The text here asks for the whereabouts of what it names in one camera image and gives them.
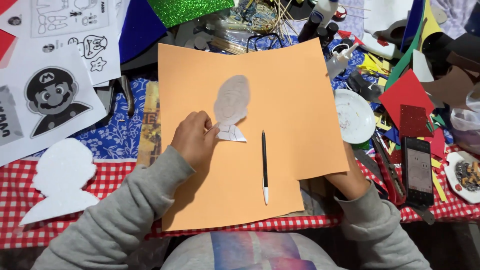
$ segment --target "orange foam sheet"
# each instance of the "orange foam sheet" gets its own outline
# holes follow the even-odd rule
[[[204,110],[216,123],[218,89],[231,76],[246,76],[251,93],[247,117],[237,123],[247,142],[217,140],[210,169],[198,169],[177,189],[162,230],[223,227],[304,210],[297,180],[348,171],[326,73],[318,39],[235,56],[158,44],[162,151],[190,112]]]

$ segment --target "glue bottle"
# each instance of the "glue bottle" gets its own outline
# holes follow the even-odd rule
[[[355,43],[352,47],[347,50],[343,50],[340,53],[334,51],[332,58],[327,61],[327,72],[330,77],[330,81],[335,79],[344,69],[348,66],[348,61],[352,58],[353,50],[358,47],[358,43]]]
[[[313,14],[317,14],[322,19],[320,27],[327,26],[330,19],[335,14],[338,9],[338,0],[318,0],[315,6],[313,7]]]

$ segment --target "plastic bag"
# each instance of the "plastic bag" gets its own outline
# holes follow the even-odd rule
[[[467,106],[471,110],[452,109],[450,122],[455,142],[463,149],[480,154],[480,100],[467,97]]]

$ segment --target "small white plate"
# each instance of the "small white plate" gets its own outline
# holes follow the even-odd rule
[[[347,89],[334,92],[342,139],[351,144],[367,141],[375,132],[375,116],[368,102]]]
[[[445,174],[447,175],[448,182],[453,189],[453,192],[457,193],[460,197],[464,198],[467,202],[474,204],[480,203],[480,191],[472,192],[468,191],[466,188],[462,187],[462,190],[458,191],[455,186],[459,184],[462,186],[455,174],[455,166],[459,162],[466,162],[472,164],[474,161],[479,162],[478,159],[474,158],[465,151],[453,152],[447,155],[448,166],[445,167]]]

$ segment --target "white foam cutout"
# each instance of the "white foam cutout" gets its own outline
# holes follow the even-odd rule
[[[19,225],[43,221],[79,211],[100,200],[82,187],[96,172],[93,154],[74,138],[61,140],[42,155],[32,186],[46,198],[35,204]]]

